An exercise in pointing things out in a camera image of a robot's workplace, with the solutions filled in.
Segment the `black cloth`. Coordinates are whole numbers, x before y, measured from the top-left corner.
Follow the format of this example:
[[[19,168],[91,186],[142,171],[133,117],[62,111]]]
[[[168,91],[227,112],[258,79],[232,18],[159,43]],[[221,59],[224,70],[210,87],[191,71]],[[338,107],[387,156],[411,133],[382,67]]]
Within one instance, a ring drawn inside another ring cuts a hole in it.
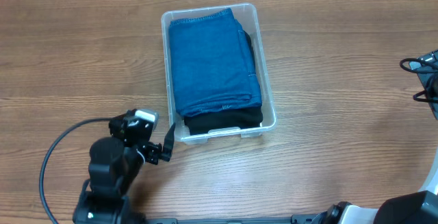
[[[244,31],[244,33],[245,33],[246,41],[247,41],[248,48],[249,48],[249,51],[250,51],[250,54],[251,54],[251,58],[252,58],[252,61],[253,61],[253,66],[255,68],[256,63],[255,63],[255,54],[254,54],[252,40],[251,40],[250,35],[246,31]]]
[[[189,128],[190,134],[198,135],[206,134],[214,129],[259,127],[263,121],[263,113],[260,107],[252,107],[185,116],[183,120],[185,126]]]

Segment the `blue denim cloth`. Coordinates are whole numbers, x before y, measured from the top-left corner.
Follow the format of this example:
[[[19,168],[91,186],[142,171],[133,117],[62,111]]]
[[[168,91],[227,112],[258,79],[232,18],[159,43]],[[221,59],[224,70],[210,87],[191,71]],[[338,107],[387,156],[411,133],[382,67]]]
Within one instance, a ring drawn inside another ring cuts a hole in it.
[[[185,117],[262,105],[246,33],[231,9],[172,21],[175,107]]]

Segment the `clear plastic container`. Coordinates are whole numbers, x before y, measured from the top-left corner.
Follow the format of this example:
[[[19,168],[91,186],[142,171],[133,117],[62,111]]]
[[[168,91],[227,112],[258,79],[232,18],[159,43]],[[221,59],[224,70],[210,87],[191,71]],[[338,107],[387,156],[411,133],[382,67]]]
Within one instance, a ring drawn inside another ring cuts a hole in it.
[[[171,73],[171,55],[170,55],[170,39],[168,29],[170,23],[182,18],[198,18],[217,13],[221,10],[231,9],[234,17],[243,27],[251,38],[253,52],[255,54],[255,70],[257,79],[261,89],[263,121],[259,127],[240,129],[238,127],[230,127],[223,129],[212,130],[206,134],[190,135],[188,127],[185,126],[183,118],[177,114],[175,107],[175,98],[173,95],[172,73]],[[166,91],[168,104],[168,120],[169,125],[175,126],[175,140],[184,142],[187,145],[203,144],[210,138],[235,136],[239,135],[242,138],[257,137],[264,132],[268,132],[275,128],[277,117],[272,96],[270,79],[268,77],[268,69],[263,51],[263,43],[261,39],[259,20],[256,7],[251,3],[236,3],[233,5],[220,5],[204,8],[193,8],[186,10],[171,10],[162,14],[162,40],[164,48],[164,64],[166,72]]]

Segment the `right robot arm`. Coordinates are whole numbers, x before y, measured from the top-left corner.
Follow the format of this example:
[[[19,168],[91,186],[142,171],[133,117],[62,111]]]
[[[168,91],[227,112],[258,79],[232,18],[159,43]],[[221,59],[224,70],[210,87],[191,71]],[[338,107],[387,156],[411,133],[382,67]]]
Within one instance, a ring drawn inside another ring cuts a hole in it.
[[[400,67],[415,73],[423,90],[413,95],[427,103],[437,117],[437,51],[418,58],[405,58]],[[437,224],[437,158],[418,192],[385,201],[378,209],[340,202],[317,214],[312,223],[327,224]]]

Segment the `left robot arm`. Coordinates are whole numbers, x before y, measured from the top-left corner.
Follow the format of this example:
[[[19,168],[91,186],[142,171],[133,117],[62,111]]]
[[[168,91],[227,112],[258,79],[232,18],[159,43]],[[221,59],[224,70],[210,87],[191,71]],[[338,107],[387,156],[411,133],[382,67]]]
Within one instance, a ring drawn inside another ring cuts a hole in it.
[[[175,143],[175,124],[163,144],[150,141],[158,113],[147,109],[129,110],[109,119],[110,136],[90,148],[88,172],[83,183],[73,222],[80,224],[144,224],[143,213],[131,209],[127,193],[146,163],[170,161]]]

